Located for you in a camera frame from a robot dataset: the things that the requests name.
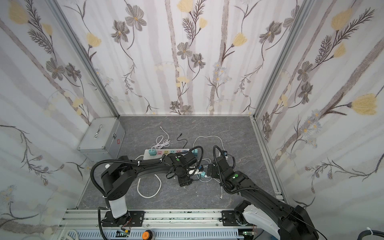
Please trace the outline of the teal charger with cable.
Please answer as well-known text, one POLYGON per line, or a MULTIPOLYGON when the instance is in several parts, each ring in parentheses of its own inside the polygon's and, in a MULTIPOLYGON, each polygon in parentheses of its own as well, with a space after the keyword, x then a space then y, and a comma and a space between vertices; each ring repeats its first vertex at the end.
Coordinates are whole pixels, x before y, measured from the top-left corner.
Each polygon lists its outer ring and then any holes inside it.
POLYGON ((149 149, 148 153, 150 156, 155 156, 157 154, 157 150, 156 149, 149 149))

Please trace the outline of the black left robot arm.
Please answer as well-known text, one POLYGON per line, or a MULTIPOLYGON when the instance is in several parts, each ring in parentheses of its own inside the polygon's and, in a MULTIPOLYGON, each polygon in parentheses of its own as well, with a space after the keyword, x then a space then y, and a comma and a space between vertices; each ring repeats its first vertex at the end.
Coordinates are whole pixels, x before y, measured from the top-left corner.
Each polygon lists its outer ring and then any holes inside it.
POLYGON ((93 185, 106 199, 114 219, 128 213, 125 195, 135 179, 148 175, 165 174, 167 179, 177 177, 180 187, 189 186, 204 156, 201 146, 179 153, 163 154, 152 160, 130 160, 122 156, 117 160, 97 162, 90 171, 93 185))

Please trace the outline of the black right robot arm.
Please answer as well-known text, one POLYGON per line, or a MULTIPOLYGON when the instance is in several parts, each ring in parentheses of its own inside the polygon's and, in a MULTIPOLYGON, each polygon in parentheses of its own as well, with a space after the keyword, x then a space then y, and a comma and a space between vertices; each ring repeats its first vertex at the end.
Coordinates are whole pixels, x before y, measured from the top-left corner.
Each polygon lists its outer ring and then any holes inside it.
POLYGON ((261 227, 278 240, 318 240, 319 234, 308 214, 301 206, 292 207, 258 187, 246 174, 234 171, 224 151, 213 147, 214 173, 213 178, 220 180, 220 184, 227 194, 240 194, 251 205, 255 206, 262 215, 246 222, 261 227))

